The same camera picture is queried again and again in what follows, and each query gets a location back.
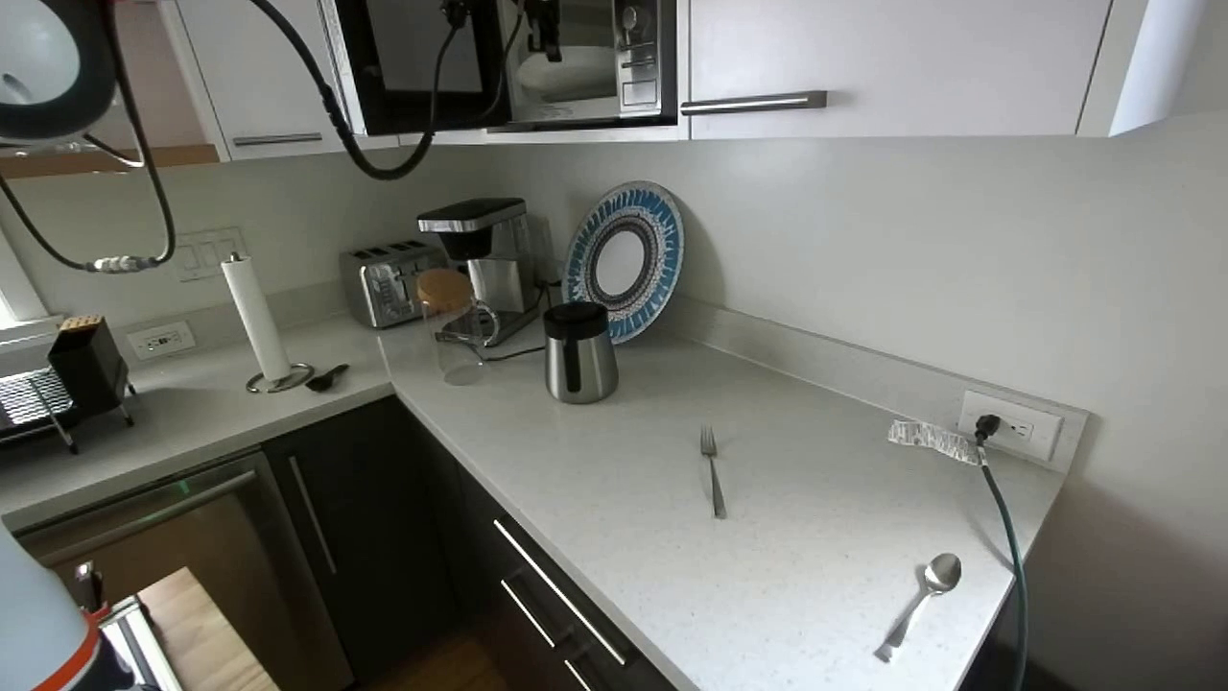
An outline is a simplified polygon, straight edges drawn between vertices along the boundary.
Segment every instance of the black cable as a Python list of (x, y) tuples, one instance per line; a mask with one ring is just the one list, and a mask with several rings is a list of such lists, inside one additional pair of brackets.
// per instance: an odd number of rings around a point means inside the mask
[(0, 194), (6, 194), (6, 202), (12, 204), (17, 221), (27, 228), (27, 235), (43, 246), (43, 253), (52, 253), (53, 263), (62, 263), (62, 267), (75, 268), (75, 272), (91, 272), (91, 267), (65, 257), (62, 251), (53, 251), (53, 246), (38, 235), (36, 221), (33, 221), (27, 207), (17, 202), (17, 194), (8, 187), (6, 178), (0, 178)]
[(98, 140), (98, 135), (81, 135), (90, 146), (98, 146), (102, 155), (108, 155), (108, 159), (116, 159), (120, 167), (127, 167), (127, 170), (145, 170), (145, 161), (140, 161), (140, 159), (127, 159), (120, 146), (108, 146), (103, 140)]
[(419, 140), (419, 146), (410, 150), (407, 161), (392, 167), (392, 170), (375, 170), (366, 150), (357, 146), (348, 122), (346, 122), (346, 112), (343, 112), (343, 102), (340, 93), (328, 86), (322, 68), (315, 67), (302, 34), (269, 4), (269, 0), (253, 0), (258, 11), (267, 11), (267, 20), (291, 43), (291, 51), (300, 54), (300, 63), (306, 67), (315, 90), (319, 90), (319, 102), (322, 102), (322, 112), (329, 117), (348, 161), (369, 172), (373, 182), (400, 182), (407, 172), (416, 172), (423, 167), (423, 159), (429, 155), (429, 143), (434, 143), (434, 131), (437, 131), (437, 81), (442, 81), (442, 67), (444, 67), (444, 54), (459, 40), (459, 33), (466, 29), (466, 11), (451, 11), (451, 40), (437, 48), (434, 54), (434, 76), (429, 76), (429, 117), (427, 117), (427, 131)]
[(160, 212), (160, 228), (166, 228), (166, 246), (155, 257), (155, 267), (166, 267), (166, 263), (178, 257), (178, 217), (168, 212), (168, 202), (166, 202), (166, 187), (160, 187), (160, 172), (157, 172), (157, 161), (155, 161), (155, 146), (145, 140), (145, 121), (144, 121), (140, 95), (130, 90), (130, 72), (127, 72), (125, 48), (120, 48), (116, 4), (120, 0), (112, 0), (112, 11), (108, 11), (108, 43), (112, 43), (112, 54), (116, 54), (116, 81), (120, 81), (125, 112), (130, 121), (130, 135), (140, 140), (140, 159), (145, 161), (145, 172), (149, 172), (149, 184), (155, 184), (155, 198), (157, 198), (157, 212)]
[(75, 263), (70, 253), (53, 251), (52, 240), (36, 228), (33, 212), (17, 202), (12, 184), (0, 178), (0, 194), (6, 202), (12, 204), (17, 221), (27, 228), (27, 235), (65, 268), (75, 272), (144, 272), (144, 268), (157, 268), (166, 263), (172, 263), (178, 253), (178, 221), (168, 212), (168, 202), (166, 202), (166, 187), (160, 187), (160, 172), (155, 167), (155, 150), (149, 150), (149, 140), (145, 140), (145, 122), (144, 122), (144, 112), (140, 112), (140, 102), (135, 102), (135, 90), (130, 90), (130, 72), (127, 72), (127, 63), (125, 63), (125, 48), (120, 48), (120, 29), (116, 29), (116, 0), (108, 10), (108, 29), (103, 29), (103, 40), (108, 40), (108, 51), (116, 59), (116, 86), (120, 86), (120, 95), (125, 95), (125, 107), (127, 107), (127, 121), (130, 121), (130, 131), (140, 140), (140, 155), (144, 155), (144, 167), (149, 172), (149, 184), (155, 184), (155, 198), (157, 198), (157, 207), (160, 207), (160, 228), (166, 228), (166, 246), (157, 257), (135, 257), (135, 253), (120, 253), (120, 257), (98, 257), (98, 263)]
[(1001, 515), (1001, 532), (1005, 532), (1005, 544), (1010, 544), (1010, 569), (1012, 569), (1012, 639), (1019, 639), (1019, 667), (1012, 667), (1012, 691), (1025, 691), (1025, 679), (1029, 679), (1029, 574), (1025, 574), (1025, 562), (1020, 562), (1020, 544), (1019, 544), (1019, 533), (1012, 533), (1012, 520), (1010, 520), (1010, 506), (1001, 500), (1001, 489), (996, 480), (996, 468), (989, 468), (989, 459), (986, 459), (986, 442), (1001, 431), (1001, 418), (998, 415), (983, 415), (977, 424), (977, 454), (983, 461), (983, 475), (989, 486), (989, 497), (998, 503), (998, 515)]
[(506, 43), (503, 43), (497, 102), (489, 106), (489, 112), (475, 117), (475, 127), (483, 127), (483, 122), (498, 112), (503, 93), (506, 93), (506, 54), (510, 54), (516, 40), (524, 34), (524, 22), (526, 22), (526, 10), (524, 10), (524, 4), (516, 4), (516, 10), (520, 10), (520, 11), (516, 11), (516, 22), (510, 22), (510, 34), (506, 34)]
[(526, 351), (510, 351), (510, 355), (489, 355), (489, 351), (479, 351), (479, 346), (470, 346), (470, 351), (475, 355), (479, 365), (497, 365), (497, 360), (516, 360), (516, 356), (542, 355), (545, 341), (542, 341), (542, 346), (526, 346)]

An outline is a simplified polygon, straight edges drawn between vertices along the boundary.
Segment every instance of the electric kettle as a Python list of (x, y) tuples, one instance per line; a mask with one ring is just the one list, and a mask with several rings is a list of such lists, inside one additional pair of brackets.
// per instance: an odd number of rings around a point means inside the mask
[(102, 635), (103, 592), (91, 574), (86, 576), (98, 599), (90, 615), (0, 521), (0, 686), (130, 686), (135, 678)]
[(560, 405), (616, 395), (618, 365), (598, 303), (557, 303), (545, 312), (545, 393)]

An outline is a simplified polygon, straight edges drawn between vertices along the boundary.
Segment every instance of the white countertop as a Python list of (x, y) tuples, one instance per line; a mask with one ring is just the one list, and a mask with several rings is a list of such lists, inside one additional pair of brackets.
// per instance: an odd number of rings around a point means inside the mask
[[(451, 384), (466, 355), (429, 328), (328, 324), (290, 351), (348, 372), (328, 395), (258, 400), (241, 346), (145, 370), (135, 431), (102, 418), (81, 459), (53, 438), (0, 448), (0, 520), (36, 525), (396, 393), (679, 686), (961, 686), (1010, 597), (977, 468), (887, 445), (891, 415), (735, 356), (641, 337), (618, 351), (616, 400), (570, 408), (542, 355)], [(721, 445), (725, 521), (699, 427)], [(998, 486), (1029, 548), (1062, 475), (1001, 461)], [(936, 555), (965, 557), (965, 585), (881, 666)]]
[(135, 427), (125, 427), (120, 415), (86, 424), (79, 431), (79, 459), (53, 436), (24, 445), (0, 445), (6, 525), (38, 525), (392, 395), (369, 329), (329, 319), (313, 329), (291, 329), (283, 341), (291, 360), (348, 360), (348, 372), (328, 395), (306, 388), (245, 395), (245, 382), (258, 372), (250, 346), (140, 370), (130, 377), (140, 388)]

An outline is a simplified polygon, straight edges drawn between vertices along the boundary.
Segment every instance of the spoon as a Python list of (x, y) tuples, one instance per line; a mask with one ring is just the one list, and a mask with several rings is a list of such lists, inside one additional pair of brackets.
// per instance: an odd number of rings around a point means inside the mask
[(346, 370), (348, 370), (348, 365), (333, 365), (333, 370), (313, 377), (306, 388), (313, 388), (313, 393), (329, 393), (333, 382), (340, 382)]
[(914, 603), (907, 608), (907, 615), (895, 619), (887, 642), (881, 644), (881, 662), (891, 666), (891, 653), (907, 642), (911, 635), (911, 624), (919, 615), (919, 608), (929, 599), (929, 597), (941, 597), (941, 592), (951, 592), (961, 585), (965, 569), (961, 569), (961, 557), (956, 555), (941, 555), (933, 557), (924, 569), (920, 569), (920, 592), (914, 597)]

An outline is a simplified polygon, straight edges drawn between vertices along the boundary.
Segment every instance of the coffee maker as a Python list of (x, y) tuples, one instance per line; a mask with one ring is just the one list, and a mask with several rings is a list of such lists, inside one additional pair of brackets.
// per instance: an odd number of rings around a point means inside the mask
[(493, 351), (535, 324), (530, 217), (524, 202), (466, 202), (419, 217), (455, 263), (466, 267), (473, 306), (442, 337)]

